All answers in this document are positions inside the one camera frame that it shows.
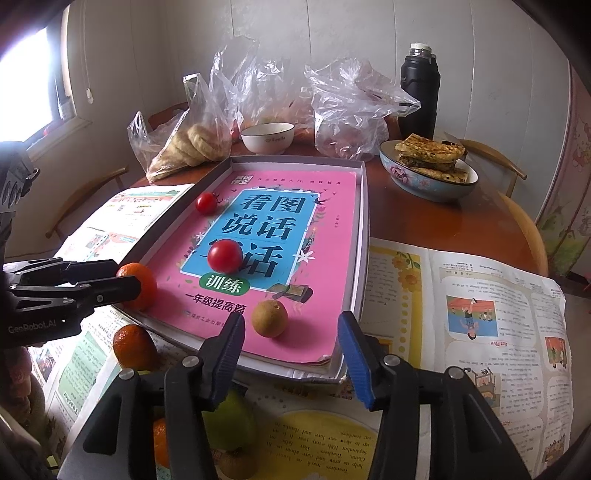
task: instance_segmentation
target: black thermos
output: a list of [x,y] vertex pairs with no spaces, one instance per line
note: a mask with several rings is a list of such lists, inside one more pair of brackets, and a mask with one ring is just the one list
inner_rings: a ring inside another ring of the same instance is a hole
[[410,53],[400,70],[400,86],[421,102],[421,108],[410,115],[398,117],[402,138],[417,134],[433,139],[440,83],[437,60],[431,53],[431,47],[424,43],[411,43]]

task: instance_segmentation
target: white bowl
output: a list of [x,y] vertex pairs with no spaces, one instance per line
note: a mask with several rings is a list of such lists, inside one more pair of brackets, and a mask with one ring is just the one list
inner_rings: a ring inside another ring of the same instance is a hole
[[293,142],[294,130],[293,124],[274,122],[245,128],[241,136],[246,148],[257,155],[281,155]]

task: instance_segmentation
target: red cherry tomato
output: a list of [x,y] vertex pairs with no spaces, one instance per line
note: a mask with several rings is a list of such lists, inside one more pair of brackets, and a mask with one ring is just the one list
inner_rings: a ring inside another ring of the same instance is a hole
[[234,273],[242,265],[242,248],[229,238],[218,240],[207,253],[207,263],[216,272]]
[[203,192],[195,200],[195,208],[202,215],[211,215],[217,209],[217,198],[212,192]]

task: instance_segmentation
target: orange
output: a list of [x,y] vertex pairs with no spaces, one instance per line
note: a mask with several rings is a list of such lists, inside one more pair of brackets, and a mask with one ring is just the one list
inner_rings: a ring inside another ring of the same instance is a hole
[[128,275],[133,275],[139,280],[141,291],[135,300],[125,301],[123,305],[134,310],[144,310],[151,307],[156,301],[156,293],[158,292],[158,283],[156,283],[154,273],[148,267],[135,262],[123,265],[117,272],[118,277]]
[[154,422],[154,459],[166,468],[170,468],[168,459],[168,444],[166,442],[166,422],[164,419]]
[[139,325],[125,325],[117,330],[113,351],[123,368],[155,370],[160,363],[152,337]]

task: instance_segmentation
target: sunflower illustration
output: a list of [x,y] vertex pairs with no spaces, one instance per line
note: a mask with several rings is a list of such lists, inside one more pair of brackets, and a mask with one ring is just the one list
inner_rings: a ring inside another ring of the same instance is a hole
[[404,290],[415,292],[421,289],[421,277],[416,270],[401,270],[398,272],[398,281]]
[[392,259],[392,265],[394,265],[394,268],[397,268],[398,270],[403,270],[406,268],[406,261],[403,258],[396,257]]

